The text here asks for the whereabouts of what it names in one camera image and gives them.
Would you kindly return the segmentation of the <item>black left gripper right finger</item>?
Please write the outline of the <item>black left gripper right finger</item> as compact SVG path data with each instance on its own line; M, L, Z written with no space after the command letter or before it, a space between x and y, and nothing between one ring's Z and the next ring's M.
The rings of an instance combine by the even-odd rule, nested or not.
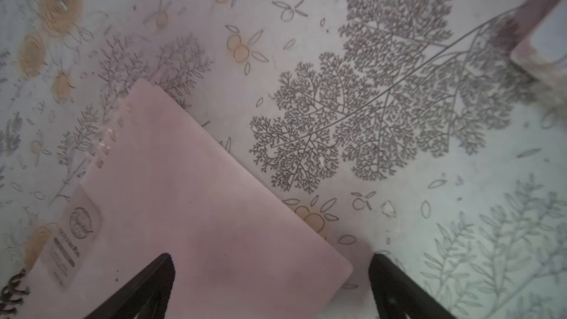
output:
M368 275L380 318L455 318L386 255L373 255Z

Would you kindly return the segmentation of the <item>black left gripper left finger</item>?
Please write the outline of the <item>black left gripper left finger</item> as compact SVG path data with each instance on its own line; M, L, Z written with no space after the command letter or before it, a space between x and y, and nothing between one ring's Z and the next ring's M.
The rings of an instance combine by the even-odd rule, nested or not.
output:
M171 255L162 253L86 319L164 319L175 275Z

